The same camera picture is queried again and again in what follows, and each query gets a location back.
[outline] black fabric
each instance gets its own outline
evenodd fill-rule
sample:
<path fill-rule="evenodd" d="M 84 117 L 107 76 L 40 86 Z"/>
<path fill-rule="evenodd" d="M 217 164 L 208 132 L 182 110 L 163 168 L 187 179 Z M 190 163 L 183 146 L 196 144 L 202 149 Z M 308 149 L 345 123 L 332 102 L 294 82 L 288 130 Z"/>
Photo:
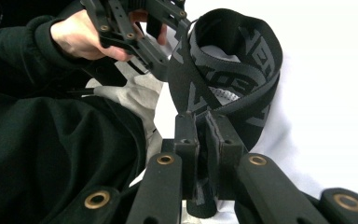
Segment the black fabric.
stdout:
<path fill-rule="evenodd" d="M 143 124 L 125 107 L 95 96 L 29 98 L 89 64 L 56 49 L 55 21 L 0 30 L 0 223 L 49 223 L 83 189 L 122 191 L 145 168 Z"/>
<path fill-rule="evenodd" d="M 202 51 L 217 46 L 239 62 L 217 59 Z M 187 202 L 195 217 L 211 217 L 216 208 L 209 187 L 205 116 L 214 110 L 226 115 L 248 150 L 258 141 L 266 123 L 282 65 L 280 43 L 260 19 L 219 8 L 200 17 L 190 35 L 183 35 L 170 59 L 168 82 L 179 113 L 196 116 L 200 140 L 196 198 Z M 221 105 L 210 87 L 231 91 L 240 98 Z"/>

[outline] black clothing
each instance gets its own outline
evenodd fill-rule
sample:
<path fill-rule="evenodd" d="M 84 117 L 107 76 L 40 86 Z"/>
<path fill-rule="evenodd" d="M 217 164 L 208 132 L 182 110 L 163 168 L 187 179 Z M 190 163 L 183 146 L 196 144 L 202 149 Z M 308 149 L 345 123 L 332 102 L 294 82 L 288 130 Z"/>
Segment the black clothing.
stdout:
<path fill-rule="evenodd" d="M 48 222 L 82 189 L 124 190 L 145 168 L 142 122 L 100 97 L 29 98 L 67 70 L 51 17 L 0 29 L 0 223 Z"/>

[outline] black sleeve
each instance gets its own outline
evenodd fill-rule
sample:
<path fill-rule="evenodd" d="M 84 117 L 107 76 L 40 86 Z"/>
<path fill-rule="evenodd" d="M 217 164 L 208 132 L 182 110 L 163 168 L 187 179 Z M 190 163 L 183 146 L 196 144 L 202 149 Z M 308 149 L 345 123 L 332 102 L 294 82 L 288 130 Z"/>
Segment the black sleeve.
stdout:
<path fill-rule="evenodd" d="M 0 92 L 19 96 L 36 91 L 64 71 L 89 62 L 61 54 L 50 34 L 57 21 L 43 16 L 25 27 L 0 29 Z"/>

